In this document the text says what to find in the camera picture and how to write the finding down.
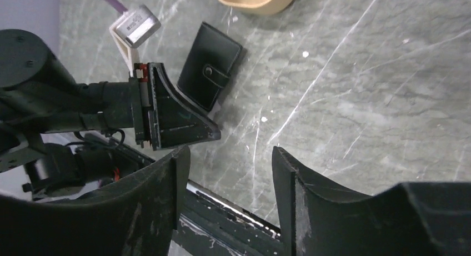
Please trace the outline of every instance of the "purple cable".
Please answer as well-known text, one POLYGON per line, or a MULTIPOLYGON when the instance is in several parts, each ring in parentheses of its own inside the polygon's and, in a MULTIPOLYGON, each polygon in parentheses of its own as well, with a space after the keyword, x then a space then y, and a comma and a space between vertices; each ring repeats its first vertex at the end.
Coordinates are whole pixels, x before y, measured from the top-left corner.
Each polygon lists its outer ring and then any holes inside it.
POLYGON ((126 12, 128 9, 126 9, 126 7, 121 3, 119 2, 118 0, 105 0, 109 5, 113 6, 114 9, 116 9, 116 11, 118 11, 119 13, 123 14, 124 12, 126 12))

